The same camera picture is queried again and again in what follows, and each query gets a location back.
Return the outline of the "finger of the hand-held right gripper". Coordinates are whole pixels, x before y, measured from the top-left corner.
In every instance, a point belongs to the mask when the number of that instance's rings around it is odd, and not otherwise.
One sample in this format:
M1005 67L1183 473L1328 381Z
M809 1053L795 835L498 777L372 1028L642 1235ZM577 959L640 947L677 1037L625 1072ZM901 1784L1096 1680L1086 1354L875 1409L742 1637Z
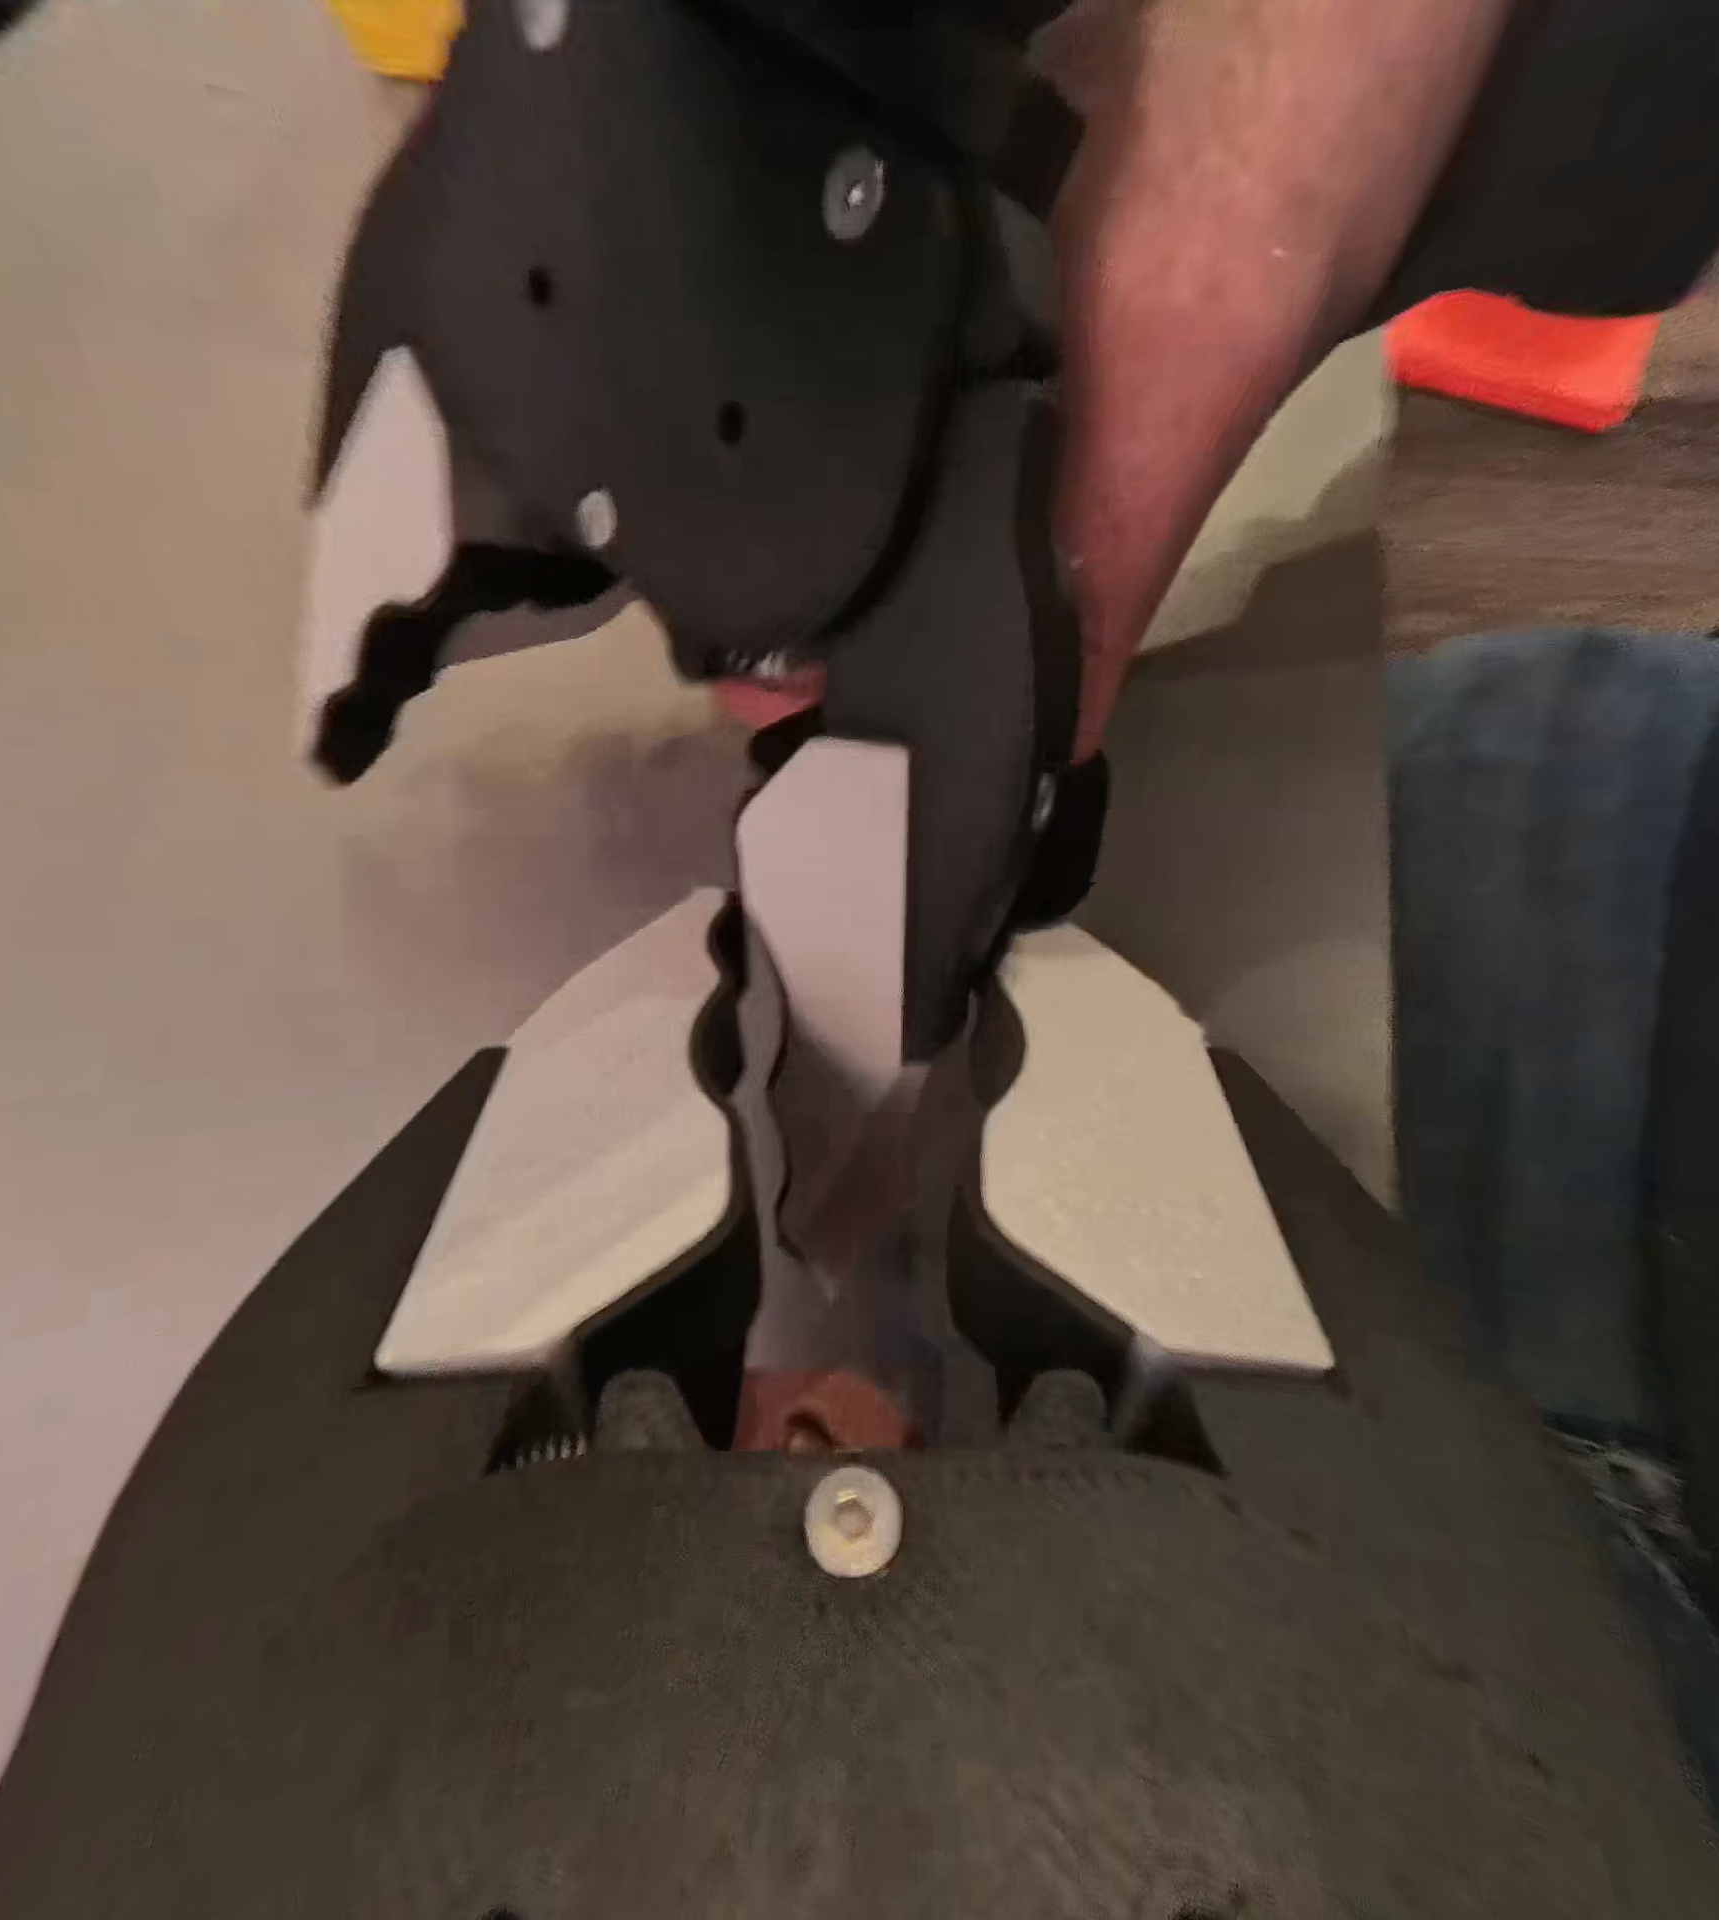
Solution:
M758 1183L813 1306L865 1299L906 1211L911 752L811 738L745 804Z
M311 503L311 771L335 787L362 781L442 671L517 648L471 641L476 622L531 612L581 635L620 601L596 557L460 536L437 400L409 348L383 350Z

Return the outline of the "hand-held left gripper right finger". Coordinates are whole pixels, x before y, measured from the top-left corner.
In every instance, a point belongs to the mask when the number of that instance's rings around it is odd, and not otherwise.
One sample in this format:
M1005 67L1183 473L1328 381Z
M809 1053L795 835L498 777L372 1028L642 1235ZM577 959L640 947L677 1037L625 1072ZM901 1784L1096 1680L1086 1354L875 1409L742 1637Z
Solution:
M1204 1028L1149 973L1061 924L998 973L1018 1064L991 1098L993 1235L1188 1375L1328 1375L1335 1357L1256 1176Z

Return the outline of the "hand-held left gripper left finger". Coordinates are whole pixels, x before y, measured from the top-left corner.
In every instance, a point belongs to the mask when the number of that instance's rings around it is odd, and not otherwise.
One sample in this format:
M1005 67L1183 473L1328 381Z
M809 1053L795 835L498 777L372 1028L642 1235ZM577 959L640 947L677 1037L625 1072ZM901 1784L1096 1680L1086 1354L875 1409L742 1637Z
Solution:
M737 900L704 885L512 1030L375 1344L383 1375L556 1357L719 1238L742 1198L742 996Z

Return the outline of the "person's right forearm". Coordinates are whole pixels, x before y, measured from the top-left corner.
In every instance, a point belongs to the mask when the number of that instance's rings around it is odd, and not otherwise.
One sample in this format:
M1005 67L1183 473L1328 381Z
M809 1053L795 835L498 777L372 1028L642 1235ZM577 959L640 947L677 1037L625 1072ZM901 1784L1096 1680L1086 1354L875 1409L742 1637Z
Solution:
M1491 73L1504 3L1074 4L1093 230L1209 255L1395 252Z

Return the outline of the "person's right hand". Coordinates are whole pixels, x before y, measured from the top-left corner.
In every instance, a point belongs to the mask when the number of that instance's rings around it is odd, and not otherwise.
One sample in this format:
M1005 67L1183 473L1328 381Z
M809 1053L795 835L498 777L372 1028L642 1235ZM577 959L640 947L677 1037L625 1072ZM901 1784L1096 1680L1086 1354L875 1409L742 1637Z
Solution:
M1392 400L1373 330L1399 227L1246 190L1099 190L1067 219L1061 547L1076 758L1144 650L1223 629L1277 562L1360 532Z

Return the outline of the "yellow block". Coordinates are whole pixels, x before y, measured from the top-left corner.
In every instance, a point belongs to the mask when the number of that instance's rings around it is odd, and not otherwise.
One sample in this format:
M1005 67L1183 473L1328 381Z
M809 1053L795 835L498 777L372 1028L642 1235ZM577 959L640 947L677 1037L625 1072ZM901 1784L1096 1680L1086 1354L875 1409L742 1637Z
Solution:
M368 73L434 84L464 28L464 3L321 3L348 52Z

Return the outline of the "person's blue jeans leg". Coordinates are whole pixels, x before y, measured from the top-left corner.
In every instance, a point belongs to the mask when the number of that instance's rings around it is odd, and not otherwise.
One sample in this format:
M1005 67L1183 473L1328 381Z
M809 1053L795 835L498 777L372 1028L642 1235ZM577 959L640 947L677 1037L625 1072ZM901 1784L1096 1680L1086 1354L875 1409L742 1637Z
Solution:
M1719 641L1388 667L1399 1198L1606 1509L1719 1827Z

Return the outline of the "orange block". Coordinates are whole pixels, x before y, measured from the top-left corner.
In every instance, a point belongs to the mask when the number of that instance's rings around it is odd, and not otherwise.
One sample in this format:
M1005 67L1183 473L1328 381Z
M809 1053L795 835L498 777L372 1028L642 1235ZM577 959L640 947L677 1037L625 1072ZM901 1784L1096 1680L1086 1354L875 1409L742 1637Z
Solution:
M1603 434L1637 410L1663 311L1561 317L1481 290L1438 294L1382 329L1391 378L1411 393Z

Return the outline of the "person's black shirt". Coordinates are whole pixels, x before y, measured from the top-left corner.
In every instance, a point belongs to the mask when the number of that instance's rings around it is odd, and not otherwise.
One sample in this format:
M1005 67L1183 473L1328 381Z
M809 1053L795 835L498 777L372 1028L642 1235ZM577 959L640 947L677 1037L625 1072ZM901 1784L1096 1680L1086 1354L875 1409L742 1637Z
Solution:
M1719 3L1520 4L1366 324L1454 290L1657 314L1716 252Z

